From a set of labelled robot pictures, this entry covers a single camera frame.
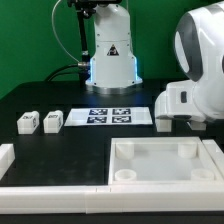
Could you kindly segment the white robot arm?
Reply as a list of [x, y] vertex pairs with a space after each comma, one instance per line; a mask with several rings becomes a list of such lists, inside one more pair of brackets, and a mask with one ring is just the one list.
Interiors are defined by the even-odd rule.
[[[142, 84], [131, 48], [130, 16], [111, 2], [98, 4], [94, 18], [96, 51], [86, 87], [101, 94], [122, 94]], [[171, 82], [155, 102], [159, 132], [174, 119], [193, 130], [224, 120], [224, 1], [185, 13], [175, 30], [174, 51], [186, 81]]]

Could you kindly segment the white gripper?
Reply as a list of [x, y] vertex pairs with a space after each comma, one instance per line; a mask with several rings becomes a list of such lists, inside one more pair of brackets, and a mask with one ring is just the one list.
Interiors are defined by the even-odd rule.
[[193, 101], [191, 80], [168, 83], [166, 90], [156, 99], [155, 117], [157, 119], [184, 119], [204, 122], [205, 115], [198, 110]]

